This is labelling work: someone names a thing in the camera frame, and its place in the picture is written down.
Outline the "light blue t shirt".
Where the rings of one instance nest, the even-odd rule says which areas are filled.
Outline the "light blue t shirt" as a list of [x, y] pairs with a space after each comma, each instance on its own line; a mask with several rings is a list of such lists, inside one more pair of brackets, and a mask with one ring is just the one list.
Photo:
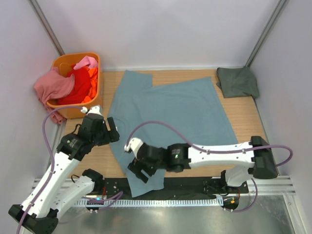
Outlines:
[[189, 140], [198, 145], [237, 143], [234, 130], [209, 77], [153, 86], [152, 75], [126, 71], [109, 111], [119, 141], [111, 150], [126, 174], [131, 195], [137, 197], [164, 187], [164, 170], [147, 183], [128, 170], [134, 155], [124, 151], [128, 137], [140, 138], [154, 147]]

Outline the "grey t shirt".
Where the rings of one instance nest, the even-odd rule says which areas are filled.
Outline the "grey t shirt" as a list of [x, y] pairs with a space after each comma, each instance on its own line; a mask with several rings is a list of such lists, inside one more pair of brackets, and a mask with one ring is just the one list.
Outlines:
[[249, 97], [256, 99], [260, 96], [256, 76], [249, 67], [217, 68], [217, 87], [224, 98]]

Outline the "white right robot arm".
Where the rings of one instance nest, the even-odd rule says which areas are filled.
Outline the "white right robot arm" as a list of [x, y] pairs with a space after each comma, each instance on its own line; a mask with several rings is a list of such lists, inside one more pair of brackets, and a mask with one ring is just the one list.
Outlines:
[[221, 172], [220, 188], [231, 193], [251, 178], [274, 179], [278, 172], [271, 148], [260, 136], [240, 144], [204, 146], [178, 143], [167, 148], [157, 148], [132, 138], [124, 150], [134, 153], [128, 165], [137, 178], [146, 183], [157, 170], [181, 173], [184, 170], [210, 165], [232, 165]]

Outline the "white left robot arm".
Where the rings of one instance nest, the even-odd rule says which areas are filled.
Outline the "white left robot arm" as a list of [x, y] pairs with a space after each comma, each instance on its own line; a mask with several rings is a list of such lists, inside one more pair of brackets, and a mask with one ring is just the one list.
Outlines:
[[24, 227], [34, 234], [51, 234], [62, 215], [80, 198], [98, 195], [104, 188], [103, 175], [87, 169], [68, 189], [59, 190], [68, 175], [95, 146], [119, 140], [114, 119], [100, 114], [87, 114], [82, 124], [62, 137], [50, 167], [37, 187], [22, 204], [12, 205], [9, 215], [18, 223], [17, 232]]

